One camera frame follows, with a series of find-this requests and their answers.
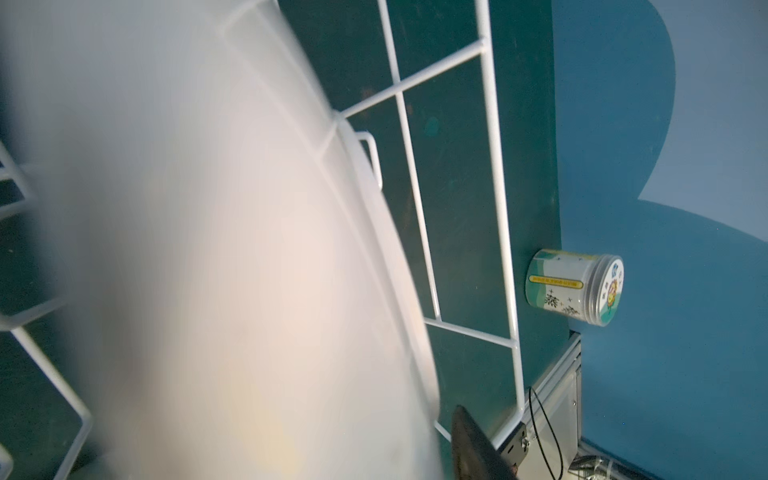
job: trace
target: blue wall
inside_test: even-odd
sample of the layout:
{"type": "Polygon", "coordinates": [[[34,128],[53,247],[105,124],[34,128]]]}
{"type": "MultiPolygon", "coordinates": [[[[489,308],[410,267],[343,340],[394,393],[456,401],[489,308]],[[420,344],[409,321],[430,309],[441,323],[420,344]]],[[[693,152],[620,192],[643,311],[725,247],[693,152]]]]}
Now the blue wall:
{"type": "MultiPolygon", "coordinates": [[[[742,15],[765,18],[759,2],[751,3],[753,11],[742,15]]],[[[675,5],[681,15],[687,15],[683,7],[701,15],[696,2],[675,5]]],[[[572,324],[583,334],[584,437],[667,480],[762,478],[768,243],[638,199],[664,149],[673,111],[695,116],[676,104],[687,88],[676,84],[676,66],[690,62],[676,59],[675,35],[647,0],[553,0],[553,26],[563,247],[616,253],[627,268],[613,322],[606,328],[572,324]]],[[[766,46],[755,51],[764,55],[766,46]]],[[[705,51],[699,56],[708,61],[705,51]]],[[[731,73],[732,87],[739,77],[743,72],[731,73]]],[[[765,88],[756,95],[756,104],[768,101],[765,88]]],[[[746,130],[754,118],[739,121],[728,119],[746,130]]],[[[712,141],[696,128],[687,134],[676,144],[712,141]]],[[[757,176],[764,186],[768,159],[762,155],[752,167],[734,155],[727,168],[746,168],[744,177],[757,176]]],[[[705,157],[691,162],[717,170],[705,157]]],[[[728,204],[727,190],[717,195],[728,204]]],[[[754,221],[768,221],[767,205],[751,207],[761,213],[754,221]]]]}

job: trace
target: black cable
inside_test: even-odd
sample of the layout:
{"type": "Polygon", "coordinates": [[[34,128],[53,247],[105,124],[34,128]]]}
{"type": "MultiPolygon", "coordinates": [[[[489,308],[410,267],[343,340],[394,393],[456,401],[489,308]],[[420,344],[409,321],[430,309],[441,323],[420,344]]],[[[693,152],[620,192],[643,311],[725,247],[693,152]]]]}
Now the black cable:
{"type": "Polygon", "coordinates": [[[565,465],[563,465],[563,452],[560,450],[560,443],[558,442],[558,437],[554,434],[554,429],[552,428],[552,424],[549,422],[549,418],[547,417],[547,412],[544,410],[544,406],[541,404],[541,400],[538,398],[538,394],[535,390],[533,390],[533,387],[531,387],[528,390],[528,406],[531,409],[531,422],[533,422],[533,432],[536,434],[536,441],[538,442],[538,448],[541,450],[541,457],[544,458],[544,463],[547,465],[547,470],[549,470],[549,475],[552,476],[552,480],[562,480],[563,474],[565,473],[565,465]],[[544,414],[544,419],[547,421],[547,425],[549,425],[549,431],[552,432],[552,438],[554,439],[554,444],[558,447],[558,455],[560,455],[560,476],[555,478],[554,473],[552,472],[552,468],[549,466],[549,462],[547,461],[547,456],[544,454],[544,448],[541,447],[541,437],[538,436],[538,430],[536,429],[536,420],[535,415],[533,414],[533,402],[531,401],[531,392],[533,392],[534,396],[536,397],[536,401],[538,402],[539,408],[541,408],[541,413],[544,414]]]}

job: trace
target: white wire shelf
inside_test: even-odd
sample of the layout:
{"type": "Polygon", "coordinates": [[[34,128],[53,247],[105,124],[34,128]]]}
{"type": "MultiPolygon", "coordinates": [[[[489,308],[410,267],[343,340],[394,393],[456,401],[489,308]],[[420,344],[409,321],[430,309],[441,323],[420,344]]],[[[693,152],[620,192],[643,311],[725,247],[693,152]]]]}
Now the white wire shelf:
{"type": "MultiPolygon", "coordinates": [[[[518,328],[518,309],[515,299],[515,285],[512,270],[512,254],[509,238],[509,221],[507,213],[507,194],[504,182],[504,164],[502,161],[502,137],[499,129],[498,120],[498,102],[496,98],[496,76],[493,63],[493,44],[491,38],[491,16],[488,9],[488,0],[475,0],[475,16],[478,26],[478,40],[459,49],[453,54],[448,55],[442,60],[436,61],[430,66],[423,68],[415,74],[405,78],[400,78],[399,66],[397,62],[397,53],[395,42],[392,36],[392,25],[389,19],[389,7],[386,0],[377,0],[379,6],[379,16],[384,31],[384,42],[386,45],[387,59],[389,60],[389,70],[392,75],[392,86],[381,90],[363,101],[354,104],[341,112],[341,115],[348,118],[358,114],[367,108],[370,108],[384,100],[394,97],[397,103],[398,118],[402,131],[402,140],[406,148],[406,160],[408,162],[408,171],[411,179],[411,189],[413,192],[416,217],[419,222],[419,235],[422,242],[422,250],[429,281],[429,292],[432,298],[432,308],[435,312],[435,319],[425,319],[427,325],[450,330],[454,333],[470,336],[496,345],[506,346],[512,354],[512,370],[515,374],[515,401],[514,413],[494,435],[493,443],[499,447],[509,434],[515,429],[522,420],[525,410],[525,393],[523,387],[522,359],[520,354],[520,334],[518,328]],[[427,234],[426,219],[424,217],[424,208],[422,205],[422,195],[419,188],[419,175],[416,171],[415,158],[413,154],[413,145],[411,141],[411,131],[406,113],[406,103],[403,92],[415,87],[441,73],[448,71],[462,63],[465,63],[475,57],[480,57],[480,68],[482,74],[483,97],[485,101],[485,118],[488,124],[488,143],[491,152],[491,169],[493,176],[493,191],[496,207],[496,222],[498,225],[498,239],[502,252],[502,272],[504,277],[505,300],[507,304],[507,317],[509,323],[510,338],[491,335],[463,326],[453,325],[442,321],[440,313],[440,302],[435,283],[435,272],[432,267],[432,254],[429,249],[429,236],[427,234]]],[[[377,179],[381,175],[379,162],[374,163],[377,179]]],[[[435,422],[435,428],[450,441],[450,434],[439,423],[435,422]]]]}

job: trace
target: white metal grid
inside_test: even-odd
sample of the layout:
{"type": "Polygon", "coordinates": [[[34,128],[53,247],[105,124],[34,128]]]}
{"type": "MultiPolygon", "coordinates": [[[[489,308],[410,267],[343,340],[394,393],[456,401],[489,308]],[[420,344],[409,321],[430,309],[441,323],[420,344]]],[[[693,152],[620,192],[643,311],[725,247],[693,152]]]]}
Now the white metal grid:
{"type": "MultiPolygon", "coordinates": [[[[408,161],[408,170],[411,178],[411,188],[413,200],[416,208],[416,216],[419,221],[419,233],[424,250],[424,260],[427,269],[427,278],[429,279],[429,292],[432,296],[432,307],[435,310],[435,319],[425,319],[428,325],[447,329],[455,333],[471,336],[486,342],[506,346],[512,352],[512,369],[515,374],[515,400],[517,405],[512,416],[496,432],[492,442],[495,447],[499,447],[509,436],[515,426],[521,421],[525,410],[525,394],[523,389],[523,370],[520,356],[520,333],[518,330],[518,309],[515,299],[515,285],[512,274],[512,254],[509,240],[509,221],[507,215],[507,194],[504,185],[504,164],[502,162],[502,137],[498,122],[498,102],[496,99],[496,74],[493,63],[493,45],[491,40],[491,15],[488,8],[488,0],[475,0],[475,16],[477,17],[478,37],[477,41],[472,42],[466,47],[448,55],[432,65],[416,72],[415,74],[400,79],[400,71],[397,63],[397,54],[395,42],[392,37],[392,26],[389,20],[389,9],[386,0],[377,0],[379,4],[379,15],[381,17],[382,28],[384,30],[384,42],[386,44],[387,58],[389,59],[389,70],[392,73],[392,86],[385,88],[377,94],[354,104],[342,111],[346,118],[351,117],[367,108],[372,107],[388,98],[394,97],[397,103],[397,112],[402,130],[402,140],[406,147],[406,160],[408,161]],[[435,272],[432,268],[432,254],[429,251],[429,237],[427,235],[426,220],[424,218],[424,209],[422,206],[422,195],[419,189],[419,176],[416,173],[416,164],[413,157],[413,145],[411,143],[411,131],[406,114],[406,103],[403,98],[403,92],[409,88],[415,87],[424,81],[434,78],[444,71],[450,70],[474,57],[480,57],[480,68],[482,72],[483,94],[485,99],[485,117],[488,122],[488,142],[491,151],[491,169],[493,175],[493,191],[496,206],[496,221],[498,224],[498,241],[502,252],[502,272],[504,275],[504,291],[507,303],[507,317],[509,322],[510,338],[503,338],[490,333],[480,332],[463,326],[453,325],[443,322],[440,315],[440,303],[438,299],[437,286],[435,285],[435,272]]],[[[376,172],[376,179],[379,180],[379,187],[382,186],[381,167],[378,162],[378,153],[372,163],[376,172]]],[[[435,422],[438,432],[450,441],[451,436],[448,431],[440,424],[435,422]]]]}
{"type": "MultiPolygon", "coordinates": [[[[32,190],[31,185],[27,181],[27,177],[22,169],[13,161],[11,155],[5,149],[5,145],[0,142],[0,162],[3,164],[3,168],[0,168],[0,181],[8,180],[13,181],[21,192],[23,199],[14,202],[13,204],[0,207],[0,221],[12,217],[14,215],[27,211],[30,207],[35,205],[37,197],[32,190]]],[[[10,331],[16,338],[26,353],[32,358],[35,364],[45,374],[48,380],[51,381],[54,387],[58,390],[61,396],[69,403],[73,410],[80,416],[81,426],[78,434],[74,437],[72,444],[67,450],[64,459],[56,471],[54,480],[63,480],[67,478],[70,470],[77,459],[80,450],[85,444],[85,439],[88,437],[88,433],[93,426],[93,419],[91,412],[88,411],[88,407],[85,406],[77,393],[69,386],[67,381],[61,376],[61,373],[51,363],[51,360],[43,353],[38,344],[27,333],[24,325],[37,320],[49,313],[61,308],[65,304],[64,299],[54,298],[32,308],[26,309],[20,313],[16,313],[13,316],[6,316],[0,313],[0,331],[10,331]]],[[[0,468],[0,480],[5,480],[11,474],[11,469],[0,468]]]]}

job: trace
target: jar lid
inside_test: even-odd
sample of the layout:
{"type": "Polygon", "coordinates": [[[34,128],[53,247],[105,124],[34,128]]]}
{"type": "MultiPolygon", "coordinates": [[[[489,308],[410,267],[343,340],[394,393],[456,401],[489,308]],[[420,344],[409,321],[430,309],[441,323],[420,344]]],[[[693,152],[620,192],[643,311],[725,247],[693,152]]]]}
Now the jar lid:
{"type": "Polygon", "coordinates": [[[624,288],[624,262],[614,257],[604,271],[598,290],[598,320],[606,325],[614,318],[624,288]]]}

